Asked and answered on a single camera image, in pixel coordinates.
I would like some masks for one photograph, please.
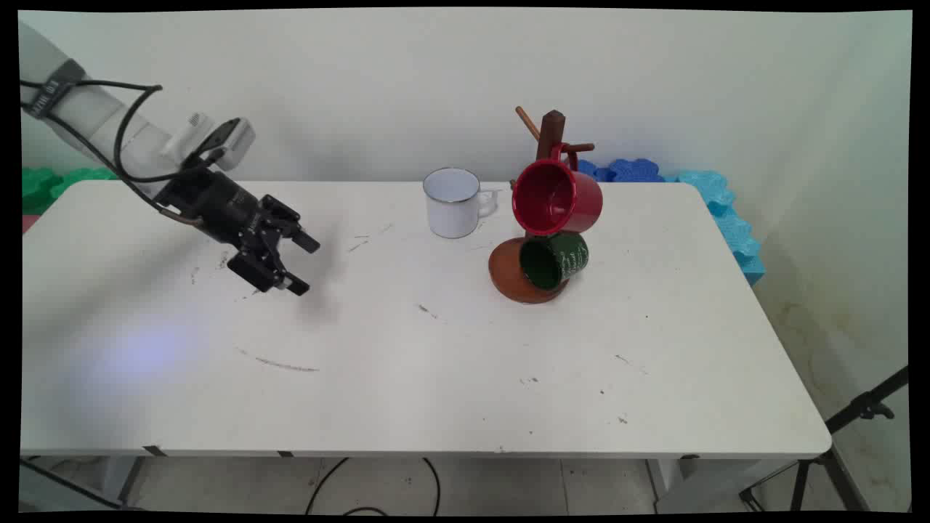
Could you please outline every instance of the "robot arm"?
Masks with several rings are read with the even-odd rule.
[[[21,21],[19,29],[20,106],[27,114],[48,124],[74,149],[110,167],[162,214],[236,247],[227,266],[258,290],[287,288],[301,295],[310,288],[287,271],[277,249],[281,238],[292,239],[310,253],[320,247],[300,227],[300,215],[270,195],[257,199],[211,168],[238,165],[255,139],[247,120],[234,118],[207,135],[212,121],[195,113],[170,136],[135,113],[160,87],[149,87],[126,107],[103,86],[82,85],[94,81],[41,34]]]

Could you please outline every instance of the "wooden mug tree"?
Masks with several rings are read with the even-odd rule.
[[[542,125],[540,129],[537,129],[536,125],[533,124],[533,120],[530,119],[522,107],[517,106],[516,111],[520,115],[520,119],[526,124],[530,134],[538,142],[536,159],[548,158],[552,146],[562,143],[565,132],[565,115],[555,110],[549,111],[542,117]],[[572,153],[593,150],[593,143],[578,143],[565,147],[566,152]],[[511,180],[511,188],[513,188],[514,182],[514,180]],[[491,274],[494,287],[511,300],[521,303],[548,302],[565,289],[565,285],[568,284],[569,280],[562,282],[552,290],[537,288],[529,282],[523,268],[520,266],[520,247],[529,236],[530,233],[526,233],[523,237],[511,238],[498,245],[487,260],[487,269]]]

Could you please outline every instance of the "wooden base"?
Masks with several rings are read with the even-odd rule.
[[[520,303],[545,303],[562,293],[568,280],[553,290],[535,287],[520,268],[520,246],[525,238],[512,238],[498,245],[487,260],[491,281],[501,294]]]

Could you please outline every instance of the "blue foam block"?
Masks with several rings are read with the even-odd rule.
[[[613,181],[614,180],[614,171],[609,168],[597,168],[591,174],[591,176],[597,181]]]
[[[704,203],[714,216],[723,215],[733,205],[736,196],[726,188],[726,178],[713,170],[692,170],[683,172],[678,181],[694,185],[700,192]]]
[[[658,175],[658,165],[645,158],[638,158],[633,161],[617,159],[611,162],[608,168],[614,171],[612,181],[665,181],[664,178]]]
[[[714,216],[713,219],[717,222],[720,232],[723,233],[726,245],[730,247],[730,251],[737,257],[740,267],[759,254],[761,246],[750,235],[752,225],[740,218],[732,207],[726,208],[721,216]]]
[[[762,265],[762,260],[758,256],[753,256],[741,269],[743,270],[743,275],[746,276],[746,281],[750,282],[751,286],[755,285],[765,274],[765,267]]]
[[[589,176],[594,176],[595,169],[597,169],[597,166],[588,160],[578,160],[578,172],[583,172]]]

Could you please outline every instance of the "white table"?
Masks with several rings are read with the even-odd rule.
[[[430,232],[418,182],[243,186],[323,245],[282,245],[304,296],[254,293],[231,246],[116,181],[76,184],[23,236],[20,453],[755,463],[830,446],[690,186],[602,184],[590,265],[540,305],[488,277],[523,233],[505,183],[458,240]]]

